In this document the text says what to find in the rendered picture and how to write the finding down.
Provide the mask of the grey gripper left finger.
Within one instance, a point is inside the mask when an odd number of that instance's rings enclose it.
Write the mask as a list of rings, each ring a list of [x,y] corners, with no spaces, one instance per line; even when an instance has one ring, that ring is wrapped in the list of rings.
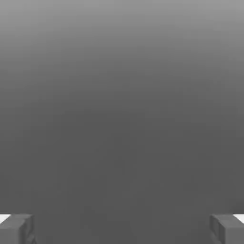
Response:
[[[0,244],[36,244],[32,214],[0,214]]]

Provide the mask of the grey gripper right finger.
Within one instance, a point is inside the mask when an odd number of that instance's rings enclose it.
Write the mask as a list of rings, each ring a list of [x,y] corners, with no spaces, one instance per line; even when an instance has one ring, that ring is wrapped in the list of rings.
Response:
[[[244,244],[244,214],[212,214],[209,227],[213,244]]]

